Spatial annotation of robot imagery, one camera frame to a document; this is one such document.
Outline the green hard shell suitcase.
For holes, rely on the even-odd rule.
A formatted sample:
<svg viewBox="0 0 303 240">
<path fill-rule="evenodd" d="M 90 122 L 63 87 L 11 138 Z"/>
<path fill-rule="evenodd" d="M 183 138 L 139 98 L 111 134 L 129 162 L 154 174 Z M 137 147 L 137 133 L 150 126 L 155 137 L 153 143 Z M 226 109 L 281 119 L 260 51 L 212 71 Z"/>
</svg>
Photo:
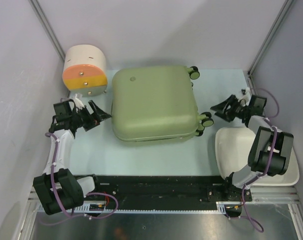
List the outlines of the green hard shell suitcase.
<svg viewBox="0 0 303 240">
<path fill-rule="evenodd" d="M 124 142 L 187 139 L 214 124 L 199 113 L 193 80 L 196 66 L 163 65 L 124 68 L 112 79 L 112 129 Z"/>
</svg>

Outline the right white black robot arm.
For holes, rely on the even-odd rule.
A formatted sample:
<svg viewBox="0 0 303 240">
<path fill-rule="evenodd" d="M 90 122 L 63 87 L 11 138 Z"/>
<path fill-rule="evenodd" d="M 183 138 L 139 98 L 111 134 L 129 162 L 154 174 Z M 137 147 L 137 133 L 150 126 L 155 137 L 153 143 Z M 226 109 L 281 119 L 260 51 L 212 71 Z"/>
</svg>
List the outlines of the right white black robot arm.
<svg viewBox="0 0 303 240">
<path fill-rule="evenodd" d="M 249 103 L 245 103 L 232 94 L 210 108 L 226 122 L 240 119 L 255 134 L 247 164 L 227 176 L 219 187 L 224 201 L 245 201 L 245 194 L 253 183 L 265 177 L 284 175 L 289 167 L 294 136 L 269 125 L 264 116 L 266 103 L 267 98 L 263 96 L 252 95 Z"/>
</svg>

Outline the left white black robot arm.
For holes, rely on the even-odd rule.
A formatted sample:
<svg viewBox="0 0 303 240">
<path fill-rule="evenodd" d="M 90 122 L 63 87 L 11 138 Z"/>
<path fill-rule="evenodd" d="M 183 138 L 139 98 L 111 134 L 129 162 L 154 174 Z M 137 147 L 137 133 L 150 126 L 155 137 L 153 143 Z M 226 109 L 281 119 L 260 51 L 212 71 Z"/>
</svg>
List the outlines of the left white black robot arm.
<svg viewBox="0 0 303 240">
<path fill-rule="evenodd" d="M 53 105 L 55 114 L 45 133 L 51 141 L 49 156 L 42 174 L 33 179 L 33 188 L 47 215 L 67 213 L 82 206 L 86 196 L 96 200 L 102 194 L 102 187 L 92 176 L 77 179 L 69 170 L 77 130 L 87 132 L 112 117 L 94 101 L 88 103 L 92 111 L 77 97 Z"/>
</svg>

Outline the light blue table mat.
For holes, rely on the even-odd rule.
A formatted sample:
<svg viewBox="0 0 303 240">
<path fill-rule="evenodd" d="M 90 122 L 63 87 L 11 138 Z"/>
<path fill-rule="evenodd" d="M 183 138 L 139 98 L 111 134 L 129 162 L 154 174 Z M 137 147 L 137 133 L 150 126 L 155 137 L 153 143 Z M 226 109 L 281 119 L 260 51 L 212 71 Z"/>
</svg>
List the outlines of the light blue table mat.
<svg viewBox="0 0 303 240">
<path fill-rule="evenodd" d="M 240 69 L 202 69 L 193 92 L 203 113 L 246 87 Z M 214 125 L 200 137 L 132 143 L 119 140 L 108 119 L 89 131 L 77 130 L 67 167 L 74 175 L 217 176 L 216 133 L 241 126 L 239 119 L 226 122 L 214 117 Z"/>
</svg>

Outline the white plastic tray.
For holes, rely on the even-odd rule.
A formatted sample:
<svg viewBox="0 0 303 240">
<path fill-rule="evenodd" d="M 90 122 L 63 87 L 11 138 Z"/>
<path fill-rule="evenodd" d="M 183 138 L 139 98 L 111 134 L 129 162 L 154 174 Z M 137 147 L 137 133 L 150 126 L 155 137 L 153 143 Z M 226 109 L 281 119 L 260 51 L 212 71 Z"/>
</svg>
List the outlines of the white plastic tray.
<svg viewBox="0 0 303 240">
<path fill-rule="evenodd" d="M 222 178 L 241 170 L 248 163 L 248 155 L 255 134 L 246 127 L 223 127 L 215 135 L 215 156 Z M 266 176 L 257 180 L 254 186 L 287 187 L 295 185 L 300 178 L 295 151 L 291 151 L 289 166 L 285 174 Z"/>
</svg>

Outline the round cream drawer cabinet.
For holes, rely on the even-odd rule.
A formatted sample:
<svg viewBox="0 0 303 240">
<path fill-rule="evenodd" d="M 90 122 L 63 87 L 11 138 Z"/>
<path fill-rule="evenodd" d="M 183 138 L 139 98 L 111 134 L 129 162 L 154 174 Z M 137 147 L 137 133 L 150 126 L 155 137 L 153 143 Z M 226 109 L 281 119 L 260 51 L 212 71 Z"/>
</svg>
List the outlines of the round cream drawer cabinet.
<svg viewBox="0 0 303 240">
<path fill-rule="evenodd" d="M 72 46 L 65 55 L 62 80 L 69 91 L 83 96 L 104 93 L 108 86 L 104 53 L 90 44 Z"/>
</svg>

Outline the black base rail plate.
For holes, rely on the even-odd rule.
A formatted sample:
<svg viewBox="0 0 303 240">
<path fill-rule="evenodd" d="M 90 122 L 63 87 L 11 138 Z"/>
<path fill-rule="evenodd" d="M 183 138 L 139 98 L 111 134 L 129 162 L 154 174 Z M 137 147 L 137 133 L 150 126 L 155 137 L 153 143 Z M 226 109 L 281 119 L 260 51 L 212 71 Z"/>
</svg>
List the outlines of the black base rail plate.
<svg viewBox="0 0 303 240">
<path fill-rule="evenodd" d="M 112 176 L 94 175 L 95 191 L 117 199 L 107 209 L 122 211 L 209 211 L 216 202 L 252 201 L 249 190 L 242 192 L 220 176 Z"/>
</svg>

